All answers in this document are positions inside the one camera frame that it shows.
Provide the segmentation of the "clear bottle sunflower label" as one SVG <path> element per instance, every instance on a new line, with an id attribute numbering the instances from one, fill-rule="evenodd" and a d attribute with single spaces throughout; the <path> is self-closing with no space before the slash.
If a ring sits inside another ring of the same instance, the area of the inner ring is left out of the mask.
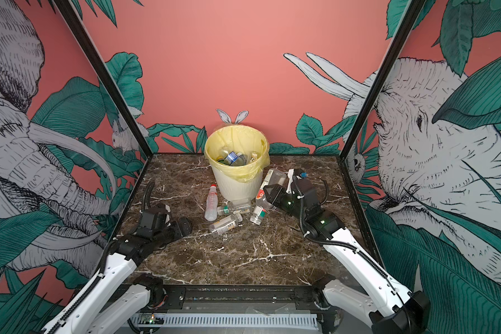
<path id="1" fill-rule="evenodd" d="M 255 198 L 256 206 L 250 217 L 250 222 L 260 225 L 269 211 L 274 207 L 268 199 L 271 187 L 274 185 L 283 185 L 287 175 L 278 169 L 271 168 L 264 178 L 260 189 Z"/>

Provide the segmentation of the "small clear bottle blue cap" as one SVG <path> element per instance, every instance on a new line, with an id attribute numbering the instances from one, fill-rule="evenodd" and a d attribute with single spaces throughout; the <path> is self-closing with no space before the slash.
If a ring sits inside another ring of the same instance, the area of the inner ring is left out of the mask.
<path id="1" fill-rule="evenodd" d="M 232 151 L 218 162 L 227 166 L 245 166 L 247 164 L 247 156 L 244 153 L 235 153 Z"/>

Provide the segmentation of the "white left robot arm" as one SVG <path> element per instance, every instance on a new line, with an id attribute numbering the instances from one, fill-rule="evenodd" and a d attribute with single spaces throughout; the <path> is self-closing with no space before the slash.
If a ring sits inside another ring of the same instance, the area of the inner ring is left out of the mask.
<path id="1" fill-rule="evenodd" d="M 193 225 L 182 217 L 151 228 L 140 224 L 131 234 L 111 243 L 100 268 L 78 295 L 40 330 L 41 333 L 113 333 L 143 308 L 164 306 L 168 292 L 163 280 L 152 274 L 139 276 L 128 290 L 107 304 L 121 284 L 154 250 L 189 236 Z"/>

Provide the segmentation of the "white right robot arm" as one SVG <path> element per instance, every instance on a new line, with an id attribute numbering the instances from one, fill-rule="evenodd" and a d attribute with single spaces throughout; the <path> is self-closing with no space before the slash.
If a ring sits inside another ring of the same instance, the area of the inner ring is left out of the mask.
<path id="1" fill-rule="evenodd" d="M 269 185 L 264 195 L 274 207 L 299 220 L 303 237 L 323 246 L 364 289 L 359 292 L 339 280 L 327 282 L 321 293 L 328 306 L 347 311 L 373 333 L 424 333 L 431 302 L 424 292 L 412 292 L 393 278 L 356 241 L 333 212 L 323 208 L 315 188 L 298 180 L 302 188 L 287 191 Z"/>

